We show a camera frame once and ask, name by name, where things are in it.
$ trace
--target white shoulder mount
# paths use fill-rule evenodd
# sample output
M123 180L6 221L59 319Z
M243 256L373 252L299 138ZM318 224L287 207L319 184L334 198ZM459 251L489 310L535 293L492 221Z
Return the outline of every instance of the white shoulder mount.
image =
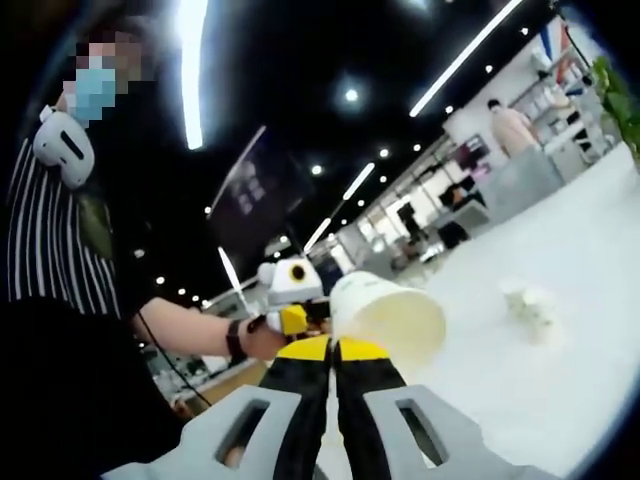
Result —
M48 167L60 166L62 181L71 190L84 185L93 171L95 154L84 128L68 113L45 106L33 152Z

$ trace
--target hand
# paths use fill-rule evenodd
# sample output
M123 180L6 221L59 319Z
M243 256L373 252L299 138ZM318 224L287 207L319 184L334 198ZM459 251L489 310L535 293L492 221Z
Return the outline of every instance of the hand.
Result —
M253 318L243 321L238 330L240 336L240 345L242 349L251 358L258 360L273 360L282 347L287 342L280 332L271 330L266 323L262 323L252 332L247 332L247 326Z

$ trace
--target black ceiling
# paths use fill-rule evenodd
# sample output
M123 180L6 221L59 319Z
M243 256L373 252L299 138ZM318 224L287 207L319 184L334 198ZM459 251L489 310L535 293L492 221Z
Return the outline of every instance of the black ceiling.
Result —
M234 0L209 2L201 63L205 147L186 151L180 110L179 59L168 63L162 104L172 120L158 138L175 143L175 158L151 159L140 194L152 199L153 270L164 294L179 301L184 287L200 298L229 288L204 207L260 125L302 165L321 164L315 193L291 219L302 243L340 203L363 165L382 146L391 158L343 207L353 219L358 199L382 186L441 134L447 105L461 107L551 18L547 2L528 0L474 53L417 118L409 110L506 0ZM523 37L518 30L527 26ZM486 64L494 66L487 75ZM343 100L359 93L357 107Z

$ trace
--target white device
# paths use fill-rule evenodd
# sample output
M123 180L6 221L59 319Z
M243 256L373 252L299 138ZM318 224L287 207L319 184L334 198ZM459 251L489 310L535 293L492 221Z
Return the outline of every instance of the white device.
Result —
M263 263L258 280L268 288L267 324L282 330L282 310L297 303L324 297L322 280L306 258L287 258L277 263Z
M93 171L95 154L84 128L68 113L46 105L40 112L42 125L33 140L33 152L48 167L59 166L63 183L75 190Z

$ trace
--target white table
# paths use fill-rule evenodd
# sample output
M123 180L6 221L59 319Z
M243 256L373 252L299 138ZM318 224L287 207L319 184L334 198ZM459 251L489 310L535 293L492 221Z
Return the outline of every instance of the white table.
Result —
M569 474L607 434L640 371L640 179L626 146L456 249L426 291L447 340L416 377L475 419L515 464ZM564 338L529 342L499 283L552 292Z

